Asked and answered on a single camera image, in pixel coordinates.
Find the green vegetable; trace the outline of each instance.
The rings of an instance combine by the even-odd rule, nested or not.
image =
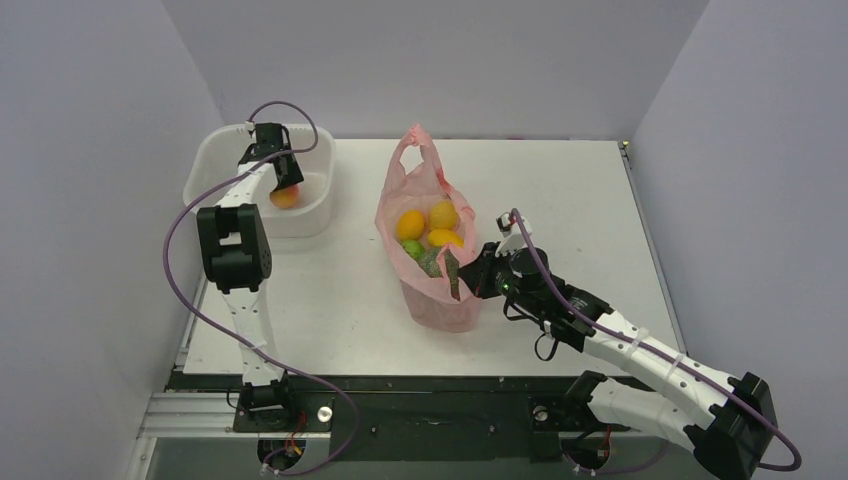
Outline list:
[[[431,248],[418,259],[418,266],[430,278],[442,277],[442,269],[439,268],[439,262],[436,261],[439,258],[439,250],[438,248]],[[459,261],[453,256],[450,250],[445,252],[445,268],[448,271],[451,297],[459,301]]]
[[[404,240],[400,242],[400,246],[412,257],[414,260],[418,260],[421,258],[421,255],[424,255],[426,251],[424,249],[424,245],[421,245],[421,242],[418,240]]]

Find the gray wall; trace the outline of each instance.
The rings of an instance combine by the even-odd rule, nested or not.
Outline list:
[[[230,123],[286,98],[337,137],[622,139],[707,0],[163,3]]]
[[[711,1],[632,144],[691,354],[767,379],[805,454],[757,478],[848,467],[846,19],[844,0]]]
[[[111,480],[174,358],[157,260],[222,121],[159,2],[0,4],[0,476]]]

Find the orange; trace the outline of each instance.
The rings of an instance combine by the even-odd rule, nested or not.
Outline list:
[[[418,240],[424,234],[426,223],[424,214],[418,210],[410,210],[404,213],[398,220],[396,228],[398,240]]]

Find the white table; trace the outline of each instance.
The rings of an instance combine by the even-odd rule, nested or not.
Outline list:
[[[280,360],[319,375],[573,376],[622,372],[561,346],[543,363],[539,329],[509,322],[502,299],[484,302],[468,333],[429,330],[409,316],[374,227],[395,140],[339,140],[334,218],[311,239],[271,241],[268,297]],[[477,212],[480,245],[501,238],[495,218],[517,207],[533,224],[551,270],[610,302],[633,323],[680,348],[615,142],[436,140],[448,180]],[[407,168],[418,150],[404,155]],[[202,311],[233,327],[214,285]],[[546,353],[550,343],[543,340]],[[197,322],[187,374],[240,374],[236,343]]]

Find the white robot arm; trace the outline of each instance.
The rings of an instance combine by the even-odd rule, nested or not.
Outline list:
[[[750,478],[773,433],[709,383],[732,390],[776,425],[768,385],[751,373],[737,379],[663,344],[607,302],[547,272],[545,252],[525,248],[524,235],[531,233],[526,220],[525,232],[510,213],[500,216],[497,224],[504,240],[485,244],[479,257],[459,270],[474,295],[505,297],[504,312],[513,308],[521,314],[508,318],[532,320],[555,342],[605,360],[653,390],[635,389],[587,371],[565,395],[569,408],[582,409],[600,423],[632,427],[680,445],[722,480]],[[539,262],[560,296],[590,323],[576,317],[555,297]],[[629,341],[609,332],[618,332]]]

